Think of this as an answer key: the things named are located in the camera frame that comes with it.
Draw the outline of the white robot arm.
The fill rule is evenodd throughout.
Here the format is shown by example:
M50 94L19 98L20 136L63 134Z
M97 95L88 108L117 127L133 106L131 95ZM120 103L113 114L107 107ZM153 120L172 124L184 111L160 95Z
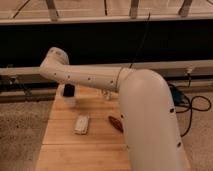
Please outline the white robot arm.
M189 171L175 105L165 79L150 69L72 65L52 47L40 64L43 77L118 94L132 171Z

